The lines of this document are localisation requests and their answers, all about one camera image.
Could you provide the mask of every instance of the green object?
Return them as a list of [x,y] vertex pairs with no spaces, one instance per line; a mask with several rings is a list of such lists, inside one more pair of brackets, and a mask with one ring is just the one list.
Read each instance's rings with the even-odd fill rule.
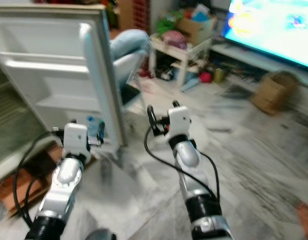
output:
[[167,31],[175,30],[178,22],[184,17],[180,11],[167,13],[156,24],[156,31],[159,36],[162,36]]
[[106,15],[109,25],[113,28],[118,28],[118,16],[115,14],[113,6],[110,3],[106,6]]

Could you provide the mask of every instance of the brown box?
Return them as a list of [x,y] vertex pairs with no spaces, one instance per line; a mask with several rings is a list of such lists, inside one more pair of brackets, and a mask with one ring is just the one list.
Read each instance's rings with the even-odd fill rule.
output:
[[268,73],[263,76],[251,102],[269,115],[277,114],[297,89],[298,79],[287,71]]
[[120,30],[134,29],[133,14],[133,1],[119,0],[118,24]]
[[176,28],[187,37],[189,43],[196,46],[212,36],[217,18],[211,15],[209,17],[210,19],[206,22],[197,22],[184,17],[178,22]]

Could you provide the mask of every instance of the person's leg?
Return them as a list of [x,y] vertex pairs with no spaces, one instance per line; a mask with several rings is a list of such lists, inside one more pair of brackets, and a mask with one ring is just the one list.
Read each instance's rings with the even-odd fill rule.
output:
[[308,205],[301,203],[297,207],[297,214],[300,219],[300,222],[304,228],[307,240],[308,240]]
[[138,50],[114,61],[115,79],[120,89],[136,74],[145,55],[144,50]]
[[127,54],[137,50],[149,51],[150,39],[145,31],[131,29],[120,33],[115,39],[110,41],[110,49],[117,60]]

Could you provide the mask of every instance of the television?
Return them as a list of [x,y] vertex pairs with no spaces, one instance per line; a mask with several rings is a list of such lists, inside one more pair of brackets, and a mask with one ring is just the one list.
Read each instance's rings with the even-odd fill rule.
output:
[[222,36],[308,67],[308,0],[231,0]]

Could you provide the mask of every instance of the black cable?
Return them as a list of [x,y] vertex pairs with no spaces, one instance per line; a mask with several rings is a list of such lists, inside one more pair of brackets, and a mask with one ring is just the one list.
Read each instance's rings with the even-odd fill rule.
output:
[[215,180],[216,180],[216,196],[217,196],[218,202],[220,202],[220,182],[219,182],[219,173],[218,173],[218,170],[216,168],[216,165],[215,165],[214,161],[212,160],[212,158],[210,158],[208,155],[206,155],[205,153],[203,153],[201,151],[199,151],[199,153],[202,154],[203,156],[205,156],[213,166],[214,173],[215,173]]
[[46,137],[48,134],[50,134],[49,131],[46,131],[44,133],[42,133],[41,135],[39,135],[31,144],[30,148],[25,152],[24,156],[22,157],[22,159],[20,160],[16,171],[15,171],[15,175],[14,175],[14,179],[13,179],[13,197],[14,197],[14,203],[15,203],[15,207],[17,209],[17,211],[21,214],[22,218],[24,219],[24,221],[26,222],[26,224],[28,225],[28,227],[31,227],[32,225],[32,220],[30,218],[30,216],[28,215],[27,212],[22,211],[21,206],[19,204],[19,200],[18,200],[18,194],[17,194],[17,183],[18,183],[18,176],[19,176],[19,171],[22,168],[22,165],[25,161],[25,159],[28,157],[28,155],[30,154],[30,152],[34,149],[34,147],[36,146],[37,142],[39,140],[41,140],[42,138]]
[[152,130],[152,127],[150,126],[150,127],[148,128],[148,130],[147,130],[147,132],[146,132],[146,134],[145,134],[145,138],[144,138],[144,147],[145,147],[146,152],[147,152],[151,157],[153,157],[154,159],[156,159],[157,161],[159,161],[159,162],[161,162],[161,163],[163,163],[163,164],[165,164],[165,165],[167,165],[167,166],[169,166],[169,167],[175,169],[176,171],[178,171],[178,172],[180,172],[180,173],[182,173],[182,174],[185,174],[186,176],[190,177],[191,179],[193,179],[194,181],[196,181],[197,183],[199,183],[200,185],[202,185],[202,186],[208,191],[208,193],[211,195],[211,197],[214,198],[214,200],[217,200],[217,201],[218,201],[218,199],[217,199],[217,197],[215,196],[215,194],[212,192],[212,190],[211,190],[205,183],[203,183],[202,181],[198,180],[196,177],[192,176],[191,174],[187,173],[186,171],[182,170],[181,168],[179,168],[179,167],[177,167],[177,166],[175,166],[175,165],[173,165],[173,164],[171,164],[171,163],[169,163],[169,162],[167,162],[167,161],[165,161],[165,160],[159,158],[158,156],[155,156],[155,155],[151,152],[151,150],[150,150],[149,147],[148,147],[148,136],[149,136],[149,133],[150,133],[151,130]]
[[24,199],[24,208],[23,208],[23,211],[25,213],[25,215],[27,215],[29,217],[29,219],[31,219],[30,217],[30,214],[29,214],[29,198],[30,198],[30,191],[31,191],[31,188],[33,186],[33,184],[38,180],[40,179],[42,176],[37,176],[35,178],[33,178],[28,187],[27,187],[27,190],[26,190],[26,195],[25,195],[25,199]]

